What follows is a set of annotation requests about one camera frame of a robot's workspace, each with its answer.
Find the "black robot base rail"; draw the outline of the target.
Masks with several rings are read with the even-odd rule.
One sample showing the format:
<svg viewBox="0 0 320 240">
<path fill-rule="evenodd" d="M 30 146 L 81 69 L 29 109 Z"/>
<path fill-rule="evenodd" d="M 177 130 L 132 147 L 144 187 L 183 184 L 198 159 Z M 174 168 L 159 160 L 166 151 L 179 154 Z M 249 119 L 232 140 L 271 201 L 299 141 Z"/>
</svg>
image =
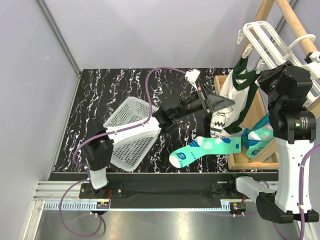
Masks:
<svg viewBox="0 0 320 240">
<path fill-rule="evenodd" d="M 105 187 L 80 186 L 81 199 L 111 200 L 115 209 L 200 209 L 220 206 L 222 199 L 241 201 L 232 173 L 108 173 Z"/>
</svg>

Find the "mint green sock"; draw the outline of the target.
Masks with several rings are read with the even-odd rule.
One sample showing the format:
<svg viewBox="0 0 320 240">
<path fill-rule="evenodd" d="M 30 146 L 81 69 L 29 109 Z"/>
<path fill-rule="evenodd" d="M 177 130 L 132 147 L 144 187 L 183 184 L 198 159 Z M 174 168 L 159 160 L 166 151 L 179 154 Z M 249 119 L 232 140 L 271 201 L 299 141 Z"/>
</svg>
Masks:
<svg viewBox="0 0 320 240">
<path fill-rule="evenodd" d="M 254 158 L 271 140 L 274 139 L 274 130 L 267 113 L 252 129 L 245 128 L 242 132 L 241 142 L 246 148 L 246 156 Z"/>
<path fill-rule="evenodd" d="M 241 136 L 231 137 L 196 137 L 188 145 L 173 151 L 169 162 L 175 168 L 184 168 L 206 155 L 230 155 L 241 152 Z"/>
</svg>

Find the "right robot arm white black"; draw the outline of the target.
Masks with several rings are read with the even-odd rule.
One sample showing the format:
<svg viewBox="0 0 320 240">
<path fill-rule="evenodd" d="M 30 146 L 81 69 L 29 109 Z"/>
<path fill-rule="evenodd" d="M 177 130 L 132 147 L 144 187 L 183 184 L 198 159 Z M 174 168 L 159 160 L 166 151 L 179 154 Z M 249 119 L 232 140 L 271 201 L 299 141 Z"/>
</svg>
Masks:
<svg viewBox="0 0 320 240">
<path fill-rule="evenodd" d="M 320 215 L 309 197 L 309 152 L 314 148 L 317 120 L 304 104 L 313 82 L 305 68 L 290 61 L 265 70 L 258 79 L 268 95 L 269 122 L 279 156 L 277 190 L 252 177 L 240 176 L 227 185 L 228 195 L 245 195 L 255 202 L 264 220 L 287 224 L 294 220 L 315 223 Z"/>
</svg>

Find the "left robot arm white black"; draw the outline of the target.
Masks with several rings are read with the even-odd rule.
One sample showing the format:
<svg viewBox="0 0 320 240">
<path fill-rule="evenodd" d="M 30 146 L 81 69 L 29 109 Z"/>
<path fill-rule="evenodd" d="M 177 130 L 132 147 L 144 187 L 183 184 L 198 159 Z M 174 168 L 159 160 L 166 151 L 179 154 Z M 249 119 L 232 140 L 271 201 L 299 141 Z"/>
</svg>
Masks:
<svg viewBox="0 0 320 240">
<path fill-rule="evenodd" d="M 188 97 L 178 93 L 164 98 L 158 108 L 136 98 L 127 98 L 80 148 L 88 165 L 90 192 L 97 198 L 108 193 L 107 168 L 133 171 L 160 135 L 172 132 L 178 120 L 198 111 L 213 113 L 235 101 L 213 93 L 200 84 Z"/>
</svg>

